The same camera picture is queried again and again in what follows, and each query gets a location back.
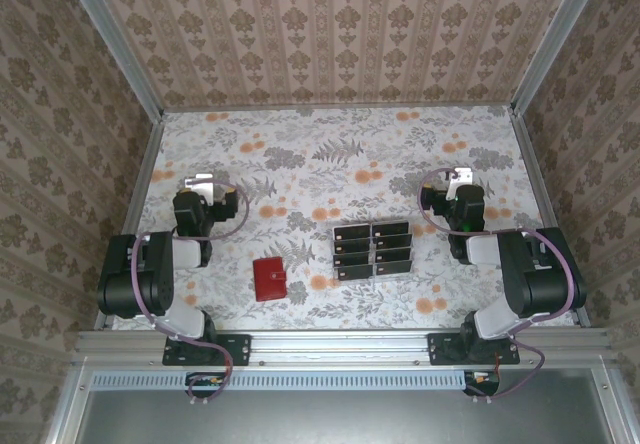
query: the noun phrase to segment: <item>cable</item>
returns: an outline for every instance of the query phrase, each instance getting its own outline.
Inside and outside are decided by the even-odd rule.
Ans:
[[[217,241],[219,239],[225,239],[235,234],[242,228],[242,226],[244,226],[245,222],[247,222],[247,219],[249,218],[249,198],[247,197],[247,194],[242,190],[242,188],[229,184],[227,182],[218,181],[212,178],[196,179],[191,181],[191,184],[207,184],[207,183],[211,183],[213,185],[218,185],[218,186],[225,186],[228,188],[234,188],[238,191],[238,193],[242,196],[245,202],[245,214],[244,214],[244,217],[242,218],[242,221],[233,230],[218,236],[210,236],[210,237],[184,236],[184,237],[175,237],[175,239],[180,239],[185,241]],[[207,400],[214,399],[218,397],[222,392],[222,390],[229,384],[229,381],[231,379],[231,373],[233,372],[233,358],[231,357],[231,354],[229,354],[229,351],[227,351],[224,347],[219,346],[218,344],[214,344],[212,342],[197,341],[191,337],[183,336],[181,334],[176,334],[175,332],[172,332],[168,328],[162,326],[162,324],[156,322],[156,318],[149,312],[149,309],[145,305],[144,300],[142,298],[142,292],[140,291],[140,283],[138,282],[138,266],[137,266],[138,255],[140,253],[140,245],[142,244],[142,241],[144,240],[144,238],[149,235],[151,235],[150,232],[143,232],[142,234],[140,234],[136,238],[135,242],[133,243],[133,248],[131,250],[131,287],[133,288],[133,294],[136,298],[136,303],[138,304],[138,307],[140,308],[140,311],[142,312],[142,314],[144,314],[144,316],[147,318],[151,326],[156,331],[159,331],[167,335],[171,339],[186,342],[187,344],[191,344],[197,347],[207,347],[210,349],[215,349],[216,351],[222,353],[225,360],[226,372],[225,372],[225,377],[222,383],[220,383],[220,386],[218,387],[218,389],[216,389],[216,391],[213,392],[213,394],[211,394],[211,396],[207,398]],[[195,396],[193,396],[193,393],[190,395],[190,397],[192,399],[199,400],[200,402],[204,402],[205,400],[205,399],[196,398]]]
[[[422,189],[429,183],[429,181],[432,179],[433,176],[435,176],[436,174],[438,174],[440,172],[450,172],[450,173],[452,173],[453,177],[458,177],[458,173],[456,172],[455,169],[453,169],[451,167],[441,167],[441,168],[434,169],[433,171],[428,172],[427,175],[422,179],[422,182],[420,182],[420,187],[418,188],[418,208],[420,209],[420,214],[422,215],[422,217],[429,224],[431,224],[433,227],[435,227],[439,231],[445,232],[447,234],[453,234],[455,236],[474,237],[474,236],[487,236],[487,235],[493,235],[493,234],[502,234],[502,233],[507,233],[507,232],[524,232],[524,233],[527,233],[527,234],[535,237],[536,239],[538,239],[542,243],[544,243],[545,246],[547,246],[547,248],[553,253],[553,255],[556,257],[556,259],[558,260],[558,262],[562,266],[562,270],[564,271],[564,274],[565,274],[565,276],[567,278],[567,300],[565,301],[563,306],[558,311],[556,311],[554,313],[551,313],[548,316],[534,317],[530,321],[523,322],[520,326],[517,326],[515,329],[512,330],[512,332],[511,332],[511,334],[509,336],[509,340],[513,344],[515,344],[516,346],[522,347],[524,349],[527,349],[528,351],[531,351],[531,352],[534,352],[534,353],[538,354],[540,356],[540,361],[538,362],[536,367],[529,374],[527,374],[527,376],[524,377],[519,383],[517,383],[516,385],[514,385],[513,387],[510,387],[509,389],[507,389],[505,391],[499,392],[499,393],[494,394],[493,396],[491,396],[491,399],[498,399],[500,397],[508,396],[509,394],[511,394],[512,392],[516,391],[517,389],[520,389],[527,382],[529,382],[536,374],[538,374],[538,372],[540,371],[540,369],[544,365],[544,362],[546,360],[544,353],[542,351],[540,351],[539,349],[536,349],[533,346],[529,346],[527,344],[523,344],[523,343],[519,342],[518,340],[516,340],[515,335],[518,332],[522,331],[523,329],[526,329],[526,328],[530,327],[532,325],[532,323],[534,323],[534,322],[543,322],[543,321],[548,321],[548,320],[551,320],[551,319],[555,319],[556,317],[559,317],[559,316],[563,315],[565,312],[567,312],[571,308],[571,304],[573,303],[573,298],[575,296],[575,285],[574,285],[573,275],[571,274],[571,268],[569,267],[569,263],[567,262],[565,257],[562,255],[560,250],[549,239],[547,239],[545,236],[540,234],[535,229],[517,228],[517,229],[500,229],[500,230],[497,230],[497,231],[461,232],[461,231],[453,231],[451,229],[447,229],[446,227],[439,226],[438,224],[433,222],[431,220],[431,218],[429,217],[429,215],[424,210],[424,207],[422,207],[421,196],[422,196]],[[467,387],[469,389],[471,389],[472,391],[478,393],[479,395],[484,395],[484,393],[482,391],[480,391],[480,390],[478,390],[478,389],[476,389],[476,388],[474,388],[472,386],[467,385]]]

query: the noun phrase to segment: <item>wall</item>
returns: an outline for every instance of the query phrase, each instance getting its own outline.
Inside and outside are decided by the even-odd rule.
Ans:
[[[525,120],[593,323],[640,401],[640,0],[589,0]]]
[[[0,0],[0,442],[37,442],[93,326],[149,122],[78,0]]]
[[[507,102],[561,0],[106,0],[166,108]]]

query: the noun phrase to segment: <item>floral surface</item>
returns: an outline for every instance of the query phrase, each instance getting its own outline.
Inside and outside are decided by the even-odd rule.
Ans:
[[[214,242],[209,266],[175,273],[177,293],[219,328],[457,327],[495,300],[500,270],[459,264],[446,235],[420,217],[416,192],[429,169],[476,171],[488,229],[540,225],[504,107],[187,113],[165,124],[141,231],[173,228],[171,200],[197,172],[250,197],[249,220]],[[243,210],[213,234],[231,230]],[[332,227],[389,219],[412,224],[413,272],[364,285],[334,280]],[[256,302],[252,262],[268,256],[283,257],[288,295]]]

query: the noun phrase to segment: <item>black mounting plate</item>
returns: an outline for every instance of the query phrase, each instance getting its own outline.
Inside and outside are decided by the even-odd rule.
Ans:
[[[452,357],[447,353],[449,348],[456,340],[460,339],[459,332],[442,332],[436,334],[428,334],[427,342],[429,344],[429,363],[432,366],[451,366],[459,364],[471,365],[495,365],[496,354],[500,359],[500,365],[520,364],[520,354],[518,349],[511,350],[511,341],[509,339],[496,339],[493,341],[482,341],[481,352],[474,352],[465,357]]]
[[[234,367],[249,365],[251,357],[250,334],[218,334],[216,344],[224,347],[233,359]],[[197,347],[167,338],[162,356],[163,366],[224,366],[221,352]]]

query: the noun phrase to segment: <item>purple cable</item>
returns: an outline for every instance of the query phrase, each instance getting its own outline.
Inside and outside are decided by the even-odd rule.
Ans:
[[[244,226],[245,222],[247,222],[247,219],[249,218],[249,198],[247,197],[246,193],[242,190],[242,188],[229,184],[227,182],[218,181],[211,178],[197,179],[192,181],[191,183],[192,184],[211,183],[218,186],[225,186],[225,187],[237,189],[238,193],[242,196],[245,202],[245,214],[238,226],[236,226],[232,231],[221,234],[219,236],[211,236],[211,237],[186,237],[185,236],[185,237],[176,237],[176,239],[186,240],[186,241],[217,241],[219,239],[224,239],[235,234],[242,228],[242,226]],[[191,344],[197,347],[207,347],[210,349],[215,349],[218,352],[222,353],[222,355],[224,356],[225,365],[227,367],[227,372],[225,373],[225,377],[222,383],[220,384],[220,386],[218,387],[218,389],[216,389],[216,391],[207,398],[207,399],[214,399],[218,397],[222,392],[222,390],[229,384],[229,380],[231,379],[231,373],[233,372],[233,358],[231,357],[231,354],[229,354],[229,351],[227,351],[222,346],[213,344],[211,342],[197,341],[191,337],[183,336],[181,334],[176,334],[171,330],[167,329],[166,327],[163,327],[161,324],[156,323],[155,317],[149,312],[149,309],[147,308],[147,306],[144,303],[144,300],[142,299],[142,292],[140,291],[140,283],[138,282],[138,272],[137,272],[140,245],[142,244],[142,241],[144,240],[144,238],[149,236],[150,234],[151,234],[150,232],[143,232],[142,234],[140,234],[135,240],[135,242],[133,243],[133,248],[131,250],[131,287],[133,288],[133,295],[136,298],[136,303],[138,304],[138,307],[140,308],[140,311],[142,312],[142,314],[144,314],[144,316],[149,320],[149,323],[155,330],[169,336],[171,339],[177,339],[179,341],[186,342],[187,344]],[[193,395],[193,392],[191,392],[193,388],[193,382],[194,381],[192,381],[192,383],[190,384],[187,394],[189,394],[189,397],[191,397],[192,399],[198,399]]]
[[[425,187],[429,183],[429,181],[433,178],[433,176],[435,176],[436,174],[438,174],[440,172],[450,172],[450,173],[452,173],[453,177],[457,177],[458,176],[458,173],[456,172],[455,169],[453,169],[451,167],[441,167],[439,169],[435,169],[433,171],[428,172],[427,175],[422,179],[422,182],[420,183],[420,187],[418,188],[418,209],[420,209],[420,214],[422,214],[422,217],[429,224],[431,224],[433,227],[435,227],[439,231],[446,232],[447,234],[453,234],[455,236],[474,237],[474,236],[487,236],[487,235],[492,235],[492,234],[502,234],[502,233],[506,233],[506,232],[525,232],[527,234],[532,235],[533,237],[535,237],[536,239],[538,239],[539,241],[544,243],[544,245],[547,246],[547,248],[549,248],[549,250],[553,253],[553,255],[556,257],[556,259],[558,260],[558,262],[562,266],[562,270],[564,271],[564,274],[565,274],[565,276],[567,278],[567,300],[565,301],[564,305],[558,311],[556,311],[556,312],[554,312],[554,313],[552,313],[552,314],[550,314],[548,316],[538,316],[537,318],[534,317],[533,319],[531,319],[531,321],[527,321],[527,322],[522,323],[520,326],[516,327],[513,330],[513,332],[511,333],[511,335],[509,336],[510,341],[512,343],[514,343],[516,346],[520,346],[520,347],[522,347],[524,349],[527,349],[528,351],[531,351],[531,352],[534,352],[534,353],[538,354],[540,356],[540,362],[538,362],[538,365],[529,374],[527,374],[527,376],[524,379],[522,379],[522,381],[520,381],[518,384],[516,384],[515,386],[507,389],[506,391],[502,391],[502,392],[500,392],[498,394],[495,394],[495,395],[493,395],[491,397],[492,399],[497,399],[497,398],[500,398],[500,397],[507,396],[507,395],[511,394],[512,392],[516,391],[517,389],[520,389],[527,382],[529,382],[529,380],[531,380],[531,378],[533,378],[540,371],[542,366],[544,365],[545,356],[544,356],[543,352],[540,351],[539,349],[536,349],[535,347],[532,347],[532,346],[529,346],[527,344],[523,344],[523,343],[517,341],[515,339],[515,335],[516,335],[516,333],[522,331],[523,329],[526,329],[526,328],[530,327],[533,322],[543,322],[543,321],[549,321],[551,319],[555,319],[556,317],[559,317],[559,316],[563,315],[565,312],[567,312],[571,308],[571,304],[573,303],[573,298],[575,296],[575,286],[574,286],[574,281],[573,281],[573,275],[571,274],[571,269],[569,267],[569,263],[564,258],[564,256],[560,252],[560,250],[549,239],[547,239],[545,236],[540,234],[535,229],[517,228],[517,229],[500,229],[500,230],[497,230],[497,231],[460,232],[460,231],[452,231],[451,229],[447,229],[446,227],[439,226],[438,224],[433,222],[431,220],[431,218],[429,217],[429,215],[424,210],[424,208],[422,207],[422,199],[421,199],[422,188]],[[481,391],[478,391],[477,389],[473,388],[472,386],[468,386],[468,387],[471,390],[480,393],[481,395],[483,394]]]

